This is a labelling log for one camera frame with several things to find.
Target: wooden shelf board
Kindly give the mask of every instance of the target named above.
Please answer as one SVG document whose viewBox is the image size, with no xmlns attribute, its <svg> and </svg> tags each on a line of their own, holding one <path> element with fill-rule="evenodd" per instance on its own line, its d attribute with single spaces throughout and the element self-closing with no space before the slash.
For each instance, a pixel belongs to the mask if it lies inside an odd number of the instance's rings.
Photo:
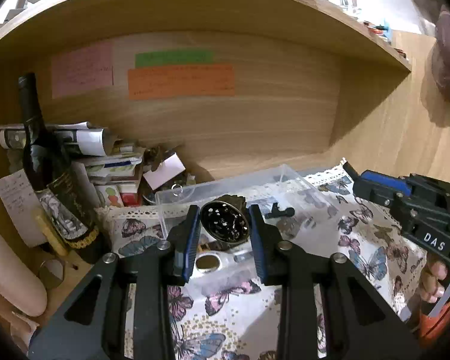
<svg viewBox="0 0 450 360">
<path fill-rule="evenodd" d="M 390 45 L 324 0 L 42 0 L 0 29 L 0 61 L 183 30 L 267 36 L 410 70 Z"/>
</svg>

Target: bottle neck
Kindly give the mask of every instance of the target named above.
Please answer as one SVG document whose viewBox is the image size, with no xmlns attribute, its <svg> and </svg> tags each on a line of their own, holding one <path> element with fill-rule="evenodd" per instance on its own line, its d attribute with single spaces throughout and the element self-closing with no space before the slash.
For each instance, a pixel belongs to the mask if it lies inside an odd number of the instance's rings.
<svg viewBox="0 0 450 360">
<path fill-rule="evenodd" d="M 46 132 L 42 111 L 38 103 L 35 74 L 28 73 L 19 77 L 18 88 L 27 142 L 33 143 L 38 139 L 41 132 Z"/>
<path fill-rule="evenodd" d="M 27 142 L 34 143 L 39 135 L 46 131 L 45 123 L 42 118 L 42 114 L 38 114 L 33 116 L 31 119 L 28 119 L 25 123 L 25 135 L 27 138 Z"/>
</svg>

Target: green sticky note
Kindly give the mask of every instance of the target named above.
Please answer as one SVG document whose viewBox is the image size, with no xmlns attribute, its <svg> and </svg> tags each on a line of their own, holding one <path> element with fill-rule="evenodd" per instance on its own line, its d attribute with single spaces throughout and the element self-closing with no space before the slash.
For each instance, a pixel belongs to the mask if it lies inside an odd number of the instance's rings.
<svg viewBox="0 0 450 360">
<path fill-rule="evenodd" d="M 204 49 L 177 49 L 135 54 L 135 68 L 163 65 L 211 64 L 214 55 Z"/>
</svg>

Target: bottle label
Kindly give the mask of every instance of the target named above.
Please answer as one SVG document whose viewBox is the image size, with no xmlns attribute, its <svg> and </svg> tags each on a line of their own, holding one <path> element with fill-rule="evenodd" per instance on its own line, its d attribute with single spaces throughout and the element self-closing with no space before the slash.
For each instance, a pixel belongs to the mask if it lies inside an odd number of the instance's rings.
<svg viewBox="0 0 450 360">
<path fill-rule="evenodd" d="M 74 249 L 90 245 L 97 238 L 99 230 L 93 214 L 77 196 L 71 169 L 47 187 L 36 194 L 57 232 Z"/>
</svg>

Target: screw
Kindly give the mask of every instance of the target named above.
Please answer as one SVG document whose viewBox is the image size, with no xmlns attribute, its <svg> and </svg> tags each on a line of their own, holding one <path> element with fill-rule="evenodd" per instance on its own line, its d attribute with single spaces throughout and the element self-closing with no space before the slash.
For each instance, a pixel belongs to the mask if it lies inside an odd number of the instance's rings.
<svg viewBox="0 0 450 360">
<path fill-rule="evenodd" d="M 116 260 L 116 254 L 115 253 L 104 254 L 102 260 L 105 262 L 105 264 L 113 263 L 113 261 Z"/>
<path fill-rule="evenodd" d="M 347 256 L 345 256 L 343 253 L 334 253 L 333 259 L 336 263 L 343 264 L 345 261 L 347 261 Z"/>
<path fill-rule="evenodd" d="M 289 251 L 293 246 L 290 241 L 280 241 L 277 245 L 278 249 L 280 249 L 281 251 Z"/>
<path fill-rule="evenodd" d="M 167 240 L 157 242 L 157 248 L 161 251 L 165 251 L 171 246 L 172 246 L 172 244 L 170 243 L 170 241 L 167 241 Z"/>
</svg>

